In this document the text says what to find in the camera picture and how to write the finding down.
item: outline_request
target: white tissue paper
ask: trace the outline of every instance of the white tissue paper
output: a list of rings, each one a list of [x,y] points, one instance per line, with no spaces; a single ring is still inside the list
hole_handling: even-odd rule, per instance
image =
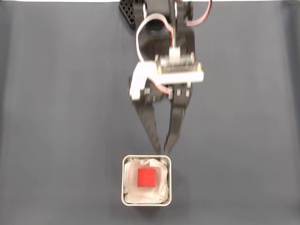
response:
[[[169,197],[167,161],[129,159],[124,165],[125,202],[131,204],[164,203]],[[138,187],[138,169],[156,169],[155,187]]]

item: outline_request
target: metal container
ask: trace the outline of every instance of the metal container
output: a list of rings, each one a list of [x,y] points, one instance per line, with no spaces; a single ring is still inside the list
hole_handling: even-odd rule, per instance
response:
[[[148,158],[155,158],[157,160],[160,159],[165,159],[168,163],[168,187],[169,187],[169,198],[166,202],[164,203],[158,203],[158,204],[128,204],[125,202],[124,197],[124,165],[125,163],[129,160],[129,159],[134,159],[134,158],[138,158],[138,159],[148,159]],[[122,165],[122,202],[124,203],[124,205],[126,206],[167,206],[171,203],[172,200],[172,165],[171,165],[171,160],[168,156],[164,156],[164,155],[158,155],[158,156],[151,156],[151,155],[128,155],[125,156],[125,158],[123,159],[123,165]]]

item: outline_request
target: robotic arm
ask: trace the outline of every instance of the robotic arm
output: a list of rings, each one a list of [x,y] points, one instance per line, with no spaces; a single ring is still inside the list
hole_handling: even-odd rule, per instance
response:
[[[179,139],[192,83],[203,81],[202,66],[195,58],[195,37],[190,27],[204,22],[193,17],[191,2],[174,0],[120,0],[119,8],[131,28],[136,28],[138,62],[129,79],[129,95],[157,154],[161,153],[153,103],[164,98],[171,102],[169,133],[164,152],[170,154]],[[171,35],[163,32],[163,26]],[[144,60],[142,54],[150,60]]]

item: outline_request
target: red cube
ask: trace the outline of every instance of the red cube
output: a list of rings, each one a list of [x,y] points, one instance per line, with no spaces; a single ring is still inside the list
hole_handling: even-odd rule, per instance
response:
[[[156,170],[155,169],[138,169],[137,186],[138,187],[155,187]]]

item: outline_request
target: table surface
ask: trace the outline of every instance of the table surface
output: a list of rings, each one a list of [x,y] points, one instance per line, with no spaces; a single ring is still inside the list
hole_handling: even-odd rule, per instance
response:
[[[206,3],[195,3],[195,17]],[[0,3],[1,225],[296,225],[296,95],[282,2],[216,2],[195,28],[172,202],[121,202],[122,160],[154,154],[127,94],[138,58],[117,3]],[[165,139],[169,103],[156,106]]]

